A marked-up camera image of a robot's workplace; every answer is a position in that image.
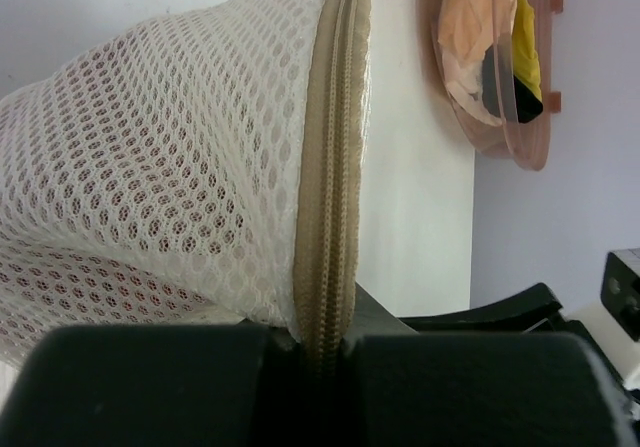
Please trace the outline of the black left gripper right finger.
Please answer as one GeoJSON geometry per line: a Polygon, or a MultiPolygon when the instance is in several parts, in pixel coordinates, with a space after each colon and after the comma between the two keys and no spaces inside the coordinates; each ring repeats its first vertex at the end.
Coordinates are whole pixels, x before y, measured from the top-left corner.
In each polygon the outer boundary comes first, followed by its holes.
{"type": "Polygon", "coordinates": [[[629,446],[607,368],[571,334],[369,336],[347,355],[323,446],[629,446]]]}

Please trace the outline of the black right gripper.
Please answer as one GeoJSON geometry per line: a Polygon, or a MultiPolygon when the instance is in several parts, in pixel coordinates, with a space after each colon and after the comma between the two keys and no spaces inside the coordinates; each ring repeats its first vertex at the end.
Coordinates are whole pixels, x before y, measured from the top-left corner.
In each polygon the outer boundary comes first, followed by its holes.
{"type": "Polygon", "coordinates": [[[601,305],[590,304],[569,316],[544,283],[485,306],[436,316],[401,317],[420,332],[570,332],[588,342],[631,397],[639,396],[639,342],[601,305]]]}

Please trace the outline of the beige round mesh laundry bag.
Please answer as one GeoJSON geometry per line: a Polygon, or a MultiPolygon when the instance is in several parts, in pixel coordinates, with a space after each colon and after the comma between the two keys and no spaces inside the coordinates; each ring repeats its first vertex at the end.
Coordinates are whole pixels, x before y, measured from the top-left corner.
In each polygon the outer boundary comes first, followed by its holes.
{"type": "Polygon", "coordinates": [[[371,0],[144,21],[1,102],[1,359],[67,324],[353,316],[371,0]]]}

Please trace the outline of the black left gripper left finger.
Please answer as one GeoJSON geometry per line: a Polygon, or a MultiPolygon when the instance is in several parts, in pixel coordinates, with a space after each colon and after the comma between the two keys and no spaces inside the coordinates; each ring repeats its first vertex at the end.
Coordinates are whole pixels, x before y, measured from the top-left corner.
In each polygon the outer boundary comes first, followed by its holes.
{"type": "Polygon", "coordinates": [[[12,390],[16,446],[304,446],[297,352],[271,329],[76,326],[12,390]]]}

